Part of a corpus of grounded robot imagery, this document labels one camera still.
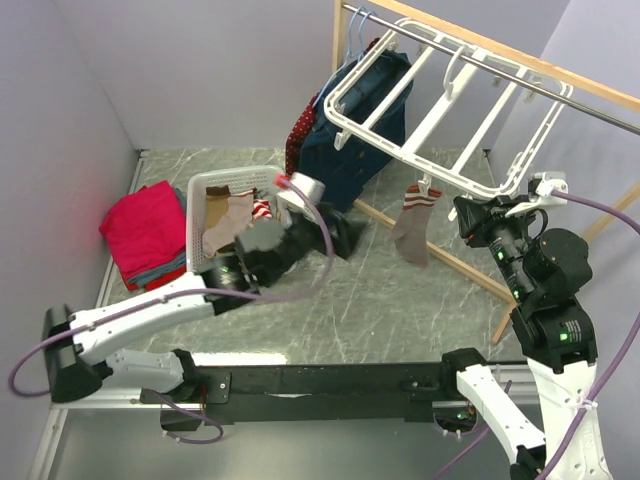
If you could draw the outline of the beige striped-cuff sock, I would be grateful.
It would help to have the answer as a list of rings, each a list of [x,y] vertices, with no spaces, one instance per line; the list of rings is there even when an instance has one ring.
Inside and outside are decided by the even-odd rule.
[[[404,196],[400,214],[391,230],[396,251],[406,262],[426,267],[429,263],[426,232],[440,190],[424,180],[410,185]]]
[[[223,247],[231,244],[235,237],[252,223],[253,194],[231,196],[226,215],[202,236],[203,251],[213,257]]]

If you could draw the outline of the white plastic clip hanger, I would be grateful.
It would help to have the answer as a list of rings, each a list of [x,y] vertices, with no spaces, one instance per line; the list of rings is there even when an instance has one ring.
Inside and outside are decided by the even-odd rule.
[[[496,62],[496,58],[493,56],[486,58],[487,52],[494,52],[500,57],[506,57],[503,54],[499,54],[495,47],[482,47],[476,41],[464,40],[459,34],[451,35],[408,17],[401,18],[394,22],[394,24],[423,37],[435,37],[437,40],[442,40],[443,44],[453,50],[460,51],[462,44],[465,43],[469,45],[467,54],[472,58],[485,60],[490,65],[501,70],[506,70],[508,73],[516,74],[518,77],[522,77],[525,73],[523,67],[516,67],[511,62]],[[418,74],[427,67],[428,63],[431,62],[431,57],[434,53],[439,52],[431,47],[423,46],[423,51],[411,64],[408,72],[397,81],[390,93],[379,103],[373,113],[371,113],[363,123],[357,123],[344,115],[344,107],[340,104],[340,100],[346,95],[348,90],[355,85],[358,79],[373,66],[376,59],[384,51],[391,50],[391,45],[395,42],[397,35],[399,34],[393,34],[390,30],[387,30],[372,50],[364,55],[335,87],[331,88],[322,101],[322,109],[326,118],[340,128],[340,131],[335,136],[334,148],[337,150],[341,149],[350,137],[355,136],[390,155],[392,158],[424,173],[427,178],[435,178],[446,184],[455,186],[473,198],[491,199],[496,196],[515,195],[521,182],[527,176],[529,166],[533,162],[533,159],[565,105],[551,100],[552,103],[541,122],[533,131],[522,151],[515,155],[515,158],[509,165],[506,178],[496,187],[485,185],[465,174],[464,168],[469,162],[472,153],[479,148],[481,141],[496,122],[502,110],[509,103],[511,97],[515,95],[516,89],[521,87],[519,85],[503,79],[506,81],[506,87],[485,114],[476,131],[471,136],[471,139],[451,167],[445,167],[421,156],[418,150],[441,124],[446,115],[454,108],[454,105],[462,98],[463,93],[471,84],[472,79],[481,71],[481,69],[469,63],[460,60],[454,61],[454,59],[450,57],[441,79],[439,98],[418,123],[415,130],[402,142],[387,140],[382,134],[375,132],[374,128],[380,123],[383,115],[390,111],[395,101],[399,100],[400,96],[408,91],[410,84]],[[529,77],[528,81],[532,81],[534,84],[554,91],[555,93],[569,94],[570,99],[573,94],[572,86],[560,87],[556,82],[540,77]]]

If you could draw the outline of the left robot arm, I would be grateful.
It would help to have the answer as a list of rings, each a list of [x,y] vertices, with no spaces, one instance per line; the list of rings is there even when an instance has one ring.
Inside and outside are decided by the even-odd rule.
[[[301,213],[290,226],[260,220],[234,239],[232,250],[215,257],[200,272],[178,279],[103,309],[72,311],[52,307],[44,319],[44,360],[49,394],[55,403],[70,403],[96,393],[105,380],[139,386],[186,402],[199,392],[203,377],[191,354],[174,349],[150,354],[129,344],[182,323],[217,316],[260,298],[309,252],[348,259],[366,224],[349,220],[327,204],[318,207],[329,222],[322,231]]]

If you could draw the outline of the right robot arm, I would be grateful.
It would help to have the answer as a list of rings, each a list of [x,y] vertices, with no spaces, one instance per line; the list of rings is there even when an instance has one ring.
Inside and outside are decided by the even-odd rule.
[[[439,387],[465,397],[504,449],[513,479],[608,479],[595,385],[593,323],[576,298],[592,278],[588,245],[562,228],[529,226],[546,211],[524,196],[453,201],[459,233],[486,248],[515,301],[511,323],[534,377],[543,426],[533,425],[473,349],[444,355]]]

